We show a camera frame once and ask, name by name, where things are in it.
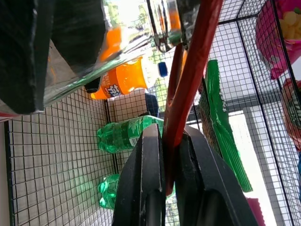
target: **green soda bottle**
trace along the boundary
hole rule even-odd
[[[106,209],[114,209],[116,194],[118,189],[119,174],[113,174],[103,179],[103,182],[98,186],[98,191],[102,194],[99,205]]]
[[[137,144],[142,131],[153,123],[159,126],[162,136],[163,120],[145,115],[121,123],[111,122],[97,131],[98,148],[110,153],[132,149]]]

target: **orange liquid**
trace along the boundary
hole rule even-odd
[[[144,80],[143,70],[141,66],[141,57],[131,63],[118,66],[108,72],[103,77],[101,87],[96,93],[92,93],[92,99],[108,99],[112,96],[106,91],[108,87],[116,85],[121,93],[128,94],[136,88],[147,88]],[[109,84],[106,83],[106,76],[109,77]]]

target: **green packaging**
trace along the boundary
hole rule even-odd
[[[252,191],[236,147],[233,132],[229,123],[229,114],[220,90],[220,76],[217,60],[208,61],[205,78],[207,97],[210,107],[212,126],[222,153],[223,159],[231,167],[244,192]]]

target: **orange label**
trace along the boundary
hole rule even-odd
[[[110,70],[103,76],[101,89],[108,98],[123,94],[118,83],[116,69]]]

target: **pink bag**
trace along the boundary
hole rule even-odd
[[[301,56],[301,0],[275,0],[286,50],[291,64]],[[268,0],[256,20],[256,46],[261,60],[277,79],[287,70],[273,7]]]

